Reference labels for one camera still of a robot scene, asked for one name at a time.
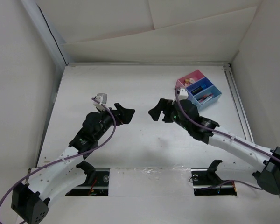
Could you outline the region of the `white foam board front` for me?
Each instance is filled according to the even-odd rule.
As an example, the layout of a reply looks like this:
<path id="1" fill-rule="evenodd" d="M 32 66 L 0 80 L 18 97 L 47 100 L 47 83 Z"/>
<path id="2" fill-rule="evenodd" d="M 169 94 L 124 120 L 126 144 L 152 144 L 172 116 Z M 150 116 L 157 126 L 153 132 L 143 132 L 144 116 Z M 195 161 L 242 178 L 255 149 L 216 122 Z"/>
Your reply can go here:
<path id="1" fill-rule="evenodd" d="M 188 168 L 112 169 L 108 196 L 64 196 L 40 224 L 280 224 L 280 199 L 236 184 L 196 196 Z"/>

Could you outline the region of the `pink storage bin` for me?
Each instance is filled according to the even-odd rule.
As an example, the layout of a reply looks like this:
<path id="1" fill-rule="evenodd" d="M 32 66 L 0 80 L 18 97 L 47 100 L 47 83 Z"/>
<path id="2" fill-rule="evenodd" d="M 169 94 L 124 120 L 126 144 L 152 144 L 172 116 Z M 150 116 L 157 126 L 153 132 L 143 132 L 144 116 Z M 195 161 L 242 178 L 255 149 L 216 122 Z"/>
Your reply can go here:
<path id="1" fill-rule="evenodd" d="M 205 75 L 200 71 L 200 70 L 195 70 L 179 79 L 176 81 L 175 87 L 188 87 L 191 84 L 196 83 L 197 81 L 205 78 Z"/>

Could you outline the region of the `aluminium rail right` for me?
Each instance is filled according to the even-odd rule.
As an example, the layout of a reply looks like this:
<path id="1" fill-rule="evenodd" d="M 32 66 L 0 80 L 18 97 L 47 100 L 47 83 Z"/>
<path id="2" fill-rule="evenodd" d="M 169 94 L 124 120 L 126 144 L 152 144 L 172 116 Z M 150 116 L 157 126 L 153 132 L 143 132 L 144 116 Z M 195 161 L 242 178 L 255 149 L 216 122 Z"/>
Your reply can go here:
<path id="1" fill-rule="evenodd" d="M 221 97 L 224 102 L 223 126 L 227 129 L 227 134 L 231 136 L 228 140 L 228 151 L 255 169 L 261 170 L 264 167 L 263 161 L 266 160 L 266 157 L 254 150 L 259 146 L 254 144 L 252 132 L 229 63 L 223 65 L 223 73 L 224 88 Z"/>

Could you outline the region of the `purple cap black highlighter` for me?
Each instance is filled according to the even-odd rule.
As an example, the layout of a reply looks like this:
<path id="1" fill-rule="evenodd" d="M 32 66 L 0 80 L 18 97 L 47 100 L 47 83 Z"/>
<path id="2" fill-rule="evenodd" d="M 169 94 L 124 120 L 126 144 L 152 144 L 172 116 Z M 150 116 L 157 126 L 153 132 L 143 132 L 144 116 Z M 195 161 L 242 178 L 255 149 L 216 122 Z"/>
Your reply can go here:
<path id="1" fill-rule="evenodd" d="M 196 95 L 196 94 L 200 93 L 202 90 L 203 90 L 203 87 L 202 87 L 202 86 L 199 86 L 199 87 L 195 88 L 195 89 L 191 92 L 191 94 L 192 94 L 192 95 Z"/>

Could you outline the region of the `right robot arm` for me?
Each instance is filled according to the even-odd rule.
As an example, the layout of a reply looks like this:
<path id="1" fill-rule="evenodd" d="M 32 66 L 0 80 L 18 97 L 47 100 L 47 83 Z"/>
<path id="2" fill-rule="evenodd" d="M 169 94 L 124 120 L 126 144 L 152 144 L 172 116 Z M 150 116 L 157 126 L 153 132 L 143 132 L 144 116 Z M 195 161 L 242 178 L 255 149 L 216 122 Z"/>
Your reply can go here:
<path id="1" fill-rule="evenodd" d="M 164 115 L 163 122 L 175 122 L 195 140 L 218 147 L 252 165 L 258 186 L 268 193 L 280 194 L 280 147 L 257 146 L 224 129 L 217 122 L 200 116 L 189 100 L 160 99 L 149 115 L 154 121 Z"/>

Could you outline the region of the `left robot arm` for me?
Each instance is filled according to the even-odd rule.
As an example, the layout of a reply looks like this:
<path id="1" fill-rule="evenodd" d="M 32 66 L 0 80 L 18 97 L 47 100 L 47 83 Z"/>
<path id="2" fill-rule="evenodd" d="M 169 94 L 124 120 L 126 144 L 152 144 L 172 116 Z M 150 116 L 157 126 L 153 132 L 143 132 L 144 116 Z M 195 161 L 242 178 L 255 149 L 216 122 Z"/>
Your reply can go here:
<path id="1" fill-rule="evenodd" d="M 97 112 L 87 114 L 82 128 L 57 160 L 42 167 L 42 172 L 12 190 L 11 208 L 24 222 L 38 224 L 58 198 L 74 187 L 90 185 L 95 168 L 85 159 L 97 148 L 100 138 L 112 126 L 129 124 L 135 113 L 115 103 L 115 109 L 95 103 Z"/>

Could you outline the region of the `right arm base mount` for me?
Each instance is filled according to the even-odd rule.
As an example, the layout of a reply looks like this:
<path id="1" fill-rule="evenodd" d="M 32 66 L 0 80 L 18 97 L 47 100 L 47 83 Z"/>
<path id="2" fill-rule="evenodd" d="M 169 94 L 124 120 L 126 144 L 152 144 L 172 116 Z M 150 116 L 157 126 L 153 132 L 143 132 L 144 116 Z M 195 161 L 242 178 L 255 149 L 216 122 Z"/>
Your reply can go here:
<path id="1" fill-rule="evenodd" d="M 234 182 L 226 182 L 217 174 L 222 160 L 214 160 L 207 168 L 192 168 L 189 182 L 193 184 L 195 196 L 236 196 Z"/>

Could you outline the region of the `dark blue storage bin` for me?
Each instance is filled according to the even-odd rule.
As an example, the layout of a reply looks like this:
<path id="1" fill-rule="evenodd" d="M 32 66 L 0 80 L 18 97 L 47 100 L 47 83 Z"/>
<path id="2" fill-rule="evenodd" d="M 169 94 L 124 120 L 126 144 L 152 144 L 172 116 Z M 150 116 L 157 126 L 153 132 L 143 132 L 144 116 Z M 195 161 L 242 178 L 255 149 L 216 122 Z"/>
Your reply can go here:
<path id="1" fill-rule="evenodd" d="M 189 93 L 191 93 L 192 96 L 195 96 L 203 90 L 211 87 L 212 85 L 213 83 L 208 78 L 204 77 L 198 80 L 197 82 L 191 84 L 190 86 L 186 87 L 186 89 Z"/>

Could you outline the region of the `light blue storage bin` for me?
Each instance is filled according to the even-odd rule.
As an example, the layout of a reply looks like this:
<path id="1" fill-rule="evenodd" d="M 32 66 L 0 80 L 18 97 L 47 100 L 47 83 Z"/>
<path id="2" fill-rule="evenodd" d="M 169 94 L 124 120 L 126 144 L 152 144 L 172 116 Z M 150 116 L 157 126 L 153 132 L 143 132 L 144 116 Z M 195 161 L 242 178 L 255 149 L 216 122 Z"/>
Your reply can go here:
<path id="1" fill-rule="evenodd" d="M 196 105 L 198 111 L 201 111 L 211 104 L 217 102 L 221 95 L 222 92 L 216 86 L 212 85 L 196 94 L 191 102 Z"/>

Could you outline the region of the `red gel pen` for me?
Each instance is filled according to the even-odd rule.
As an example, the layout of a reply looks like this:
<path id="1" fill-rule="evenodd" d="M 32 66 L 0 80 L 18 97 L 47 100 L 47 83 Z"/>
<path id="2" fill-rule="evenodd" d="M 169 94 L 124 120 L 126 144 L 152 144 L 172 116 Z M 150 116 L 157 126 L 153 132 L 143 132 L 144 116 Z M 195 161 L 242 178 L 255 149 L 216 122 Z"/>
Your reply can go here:
<path id="1" fill-rule="evenodd" d="M 203 104 L 204 102 L 208 101 L 209 99 L 212 99 L 212 95 L 209 95 L 209 96 L 203 98 L 202 100 L 199 101 L 199 103 Z"/>

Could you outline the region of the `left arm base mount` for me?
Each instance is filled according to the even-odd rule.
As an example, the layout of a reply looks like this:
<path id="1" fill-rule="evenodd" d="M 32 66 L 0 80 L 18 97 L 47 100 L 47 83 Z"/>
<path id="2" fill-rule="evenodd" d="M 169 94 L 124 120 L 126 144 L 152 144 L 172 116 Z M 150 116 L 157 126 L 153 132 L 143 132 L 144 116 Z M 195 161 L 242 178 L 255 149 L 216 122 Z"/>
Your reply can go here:
<path id="1" fill-rule="evenodd" d="M 110 181 L 109 168 L 96 169 L 86 161 L 83 161 L 77 167 L 84 171 L 86 179 L 84 183 L 69 191 L 66 196 L 108 196 Z"/>

